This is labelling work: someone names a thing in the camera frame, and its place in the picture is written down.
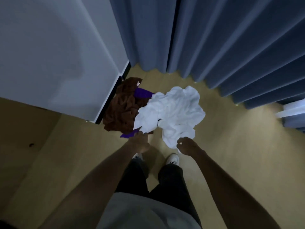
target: sneaker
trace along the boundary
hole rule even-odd
[[[171,154],[166,160],[166,165],[168,164],[174,164],[179,166],[179,156],[178,154]]]
[[[143,156],[142,156],[142,154],[139,154],[139,153],[136,153],[136,154],[135,154],[135,155],[132,157],[132,159],[133,159],[133,158],[143,160]]]

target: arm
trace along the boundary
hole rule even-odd
[[[135,135],[95,167],[64,198],[40,229],[95,228],[133,155],[148,150],[147,139],[147,134]]]
[[[192,139],[180,138],[177,148],[198,164],[227,228],[280,228],[268,212]]]

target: crumpled brown blanket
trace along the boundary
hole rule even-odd
[[[137,83],[142,79],[130,77],[116,88],[116,96],[111,100],[103,117],[104,129],[107,131],[121,131],[129,134],[133,131],[138,109],[144,107],[149,98],[134,97]]]

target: person's left hand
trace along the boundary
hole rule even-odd
[[[143,132],[139,131],[135,133],[133,137],[128,139],[126,145],[130,146],[130,148],[134,150],[135,153],[144,153],[150,148],[148,143],[148,134],[143,134]]]

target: black pants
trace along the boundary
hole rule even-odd
[[[201,226],[186,188],[182,169],[174,164],[163,166],[158,174],[159,184],[151,192],[148,192],[146,184],[148,173],[146,164],[139,158],[133,158],[125,169],[115,192],[136,194],[163,202],[190,214]]]

